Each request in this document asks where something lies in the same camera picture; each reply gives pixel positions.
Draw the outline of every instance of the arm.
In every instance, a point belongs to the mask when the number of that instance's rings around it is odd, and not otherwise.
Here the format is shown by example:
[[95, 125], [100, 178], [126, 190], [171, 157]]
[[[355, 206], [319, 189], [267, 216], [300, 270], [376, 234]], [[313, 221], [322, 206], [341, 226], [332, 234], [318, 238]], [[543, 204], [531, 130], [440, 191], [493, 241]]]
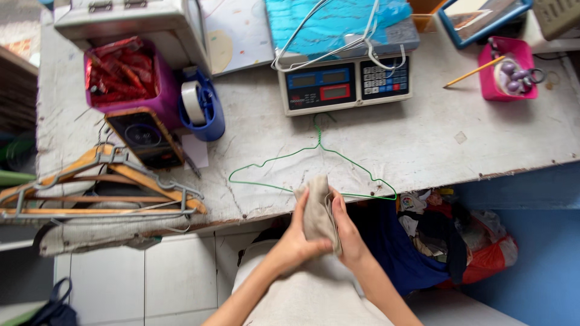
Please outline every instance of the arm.
[[296, 203], [292, 222], [274, 248], [202, 326], [241, 325], [281, 273], [311, 257], [332, 251], [329, 239], [306, 240], [303, 214], [308, 194], [307, 189]]
[[345, 199], [335, 189], [331, 188], [331, 191], [334, 195], [332, 213], [343, 251], [340, 261], [353, 272], [367, 299], [395, 326], [422, 326], [365, 245], [357, 227], [346, 213]]

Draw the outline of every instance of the pencil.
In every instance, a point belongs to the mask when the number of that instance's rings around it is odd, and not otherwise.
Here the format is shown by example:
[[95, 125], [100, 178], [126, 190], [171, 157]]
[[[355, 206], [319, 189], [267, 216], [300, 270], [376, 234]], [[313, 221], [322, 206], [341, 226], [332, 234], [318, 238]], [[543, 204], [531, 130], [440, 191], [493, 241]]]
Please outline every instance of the pencil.
[[477, 69], [473, 70], [472, 72], [470, 72], [470, 73], [467, 73], [467, 74], [465, 74], [465, 75], [463, 75], [463, 76], [461, 76], [461, 77], [457, 78], [456, 80], [454, 80], [454, 81], [452, 81], [452, 82], [449, 82], [449, 83], [447, 83], [447, 85], [443, 86], [443, 88], [446, 88], [446, 87], [448, 87], [448, 86], [451, 86], [451, 85], [455, 84], [456, 82], [458, 82], [458, 81], [460, 81], [460, 80], [462, 80], [462, 79], [465, 79], [465, 78], [467, 78], [467, 77], [469, 77], [469, 76], [471, 76], [471, 75], [475, 74], [476, 72], [478, 72], [478, 71], [480, 71], [480, 70], [482, 70], [482, 69], [485, 69], [485, 68], [487, 68], [487, 67], [489, 67], [489, 66], [491, 66], [491, 65], [493, 65], [493, 64], [496, 64], [496, 63], [500, 62], [500, 61], [501, 61], [501, 60], [503, 60], [503, 59], [505, 59], [505, 56], [501, 56], [501, 57], [499, 57], [499, 58], [497, 58], [497, 59], [495, 59], [495, 60], [492, 60], [492, 61], [490, 61], [490, 62], [488, 62], [488, 63], [484, 64], [483, 66], [481, 66], [481, 67], [479, 67], [479, 68], [477, 68]]

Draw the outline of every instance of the white wire hanger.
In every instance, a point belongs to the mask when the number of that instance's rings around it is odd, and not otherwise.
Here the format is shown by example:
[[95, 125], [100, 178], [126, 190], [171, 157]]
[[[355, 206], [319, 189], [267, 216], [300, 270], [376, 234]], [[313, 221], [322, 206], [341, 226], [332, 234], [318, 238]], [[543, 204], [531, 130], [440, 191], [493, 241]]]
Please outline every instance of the white wire hanger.
[[[312, 15], [318, 11], [323, 5], [325, 5], [327, 2], [329, 2], [331, 0], [320, 0], [316, 5], [314, 5], [314, 7], [312, 8], [312, 10], [306, 15], [306, 17], [304, 17], [304, 19], [302, 20], [302, 22], [298, 25], [298, 27], [296, 28], [296, 30], [294, 31], [294, 33], [292, 33], [292, 36], [288, 39], [288, 41], [286, 41], [286, 44], [284, 45], [284, 47], [282, 48], [282, 50], [280, 50], [280, 52], [276, 55], [276, 58], [274, 58], [274, 61], [272, 62], [272, 64], [270, 65], [270, 67], [272, 67], [272, 69], [281, 71], [283, 73], [288, 73], [290, 71], [295, 71], [301, 68], [304, 68], [306, 66], [309, 66], [315, 62], [318, 62], [328, 56], [331, 55], [335, 55], [339, 52], [342, 51], [346, 51], [346, 50], [351, 50], [354, 48], [357, 48], [359, 46], [361, 46], [362, 44], [366, 44], [367, 48], [368, 48], [368, 57], [371, 59], [371, 61], [373, 63], [375, 63], [377, 66], [384, 68], [385, 70], [391, 70], [391, 74], [388, 77], [391, 77], [391, 75], [393, 75], [395, 69], [398, 69], [400, 67], [402, 67], [405, 64], [406, 61], [406, 56], [405, 56], [405, 47], [403, 46], [403, 44], [401, 44], [401, 56], [403, 57], [403, 60], [401, 62], [400, 65], [398, 65], [397, 67], [395, 67], [393, 65], [393, 67], [388, 67], [382, 63], [380, 63], [379, 59], [378, 59], [378, 55], [375, 53], [375, 51], [373, 50], [373, 45], [371, 44], [371, 37], [372, 35], [375, 33], [376, 30], [376, 25], [377, 25], [377, 19], [374, 17], [375, 13], [379, 10], [379, 0], [375, 0], [375, 3], [372, 7], [372, 11], [371, 14], [369, 16], [368, 22], [367, 22], [367, 27], [365, 28], [365, 31], [363, 33], [363, 35], [359, 38], [357, 38], [356, 40], [348, 43], [347, 45], [341, 46], [340, 48], [331, 51], [323, 56], [320, 56], [314, 60], [310, 60], [310, 61], [306, 61], [306, 62], [301, 62], [301, 63], [293, 63], [290, 65], [290, 68], [282, 68], [280, 65], [280, 58], [284, 55], [284, 53], [286, 52], [286, 49], [288, 48], [288, 46], [290, 45], [290, 42], [292, 42], [292, 40], [296, 37], [296, 35], [298, 34], [298, 32], [300, 31], [300, 29], [302, 29], [302, 26], [308, 21], [308, 19], [310, 17], [312, 17]], [[373, 29], [372, 32], [369, 34], [369, 30], [371, 29], [371, 23], [373, 22], [373, 18], [374, 19], [374, 24], [373, 24]]]

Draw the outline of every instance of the smartphone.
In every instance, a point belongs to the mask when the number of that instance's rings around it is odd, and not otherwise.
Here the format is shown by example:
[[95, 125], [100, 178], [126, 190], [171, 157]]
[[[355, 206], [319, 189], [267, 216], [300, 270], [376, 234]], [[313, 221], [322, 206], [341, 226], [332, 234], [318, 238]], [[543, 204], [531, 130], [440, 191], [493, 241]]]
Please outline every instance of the smartphone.
[[138, 107], [109, 112], [105, 114], [105, 121], [146, 167], [161, 170], [183, 165], [181, 148], [152, 109]]

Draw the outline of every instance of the tape roll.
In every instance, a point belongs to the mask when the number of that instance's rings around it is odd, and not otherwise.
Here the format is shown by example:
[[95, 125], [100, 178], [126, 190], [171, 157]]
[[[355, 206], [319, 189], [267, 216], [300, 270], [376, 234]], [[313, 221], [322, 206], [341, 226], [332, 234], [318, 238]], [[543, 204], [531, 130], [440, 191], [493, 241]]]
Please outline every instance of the tape roll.
[[194, 125], [205, 125], [204, 111], [200, 106], [201, 84], [198, 81], [185, 82], [182, 85], [183, 106], [189, 120]]

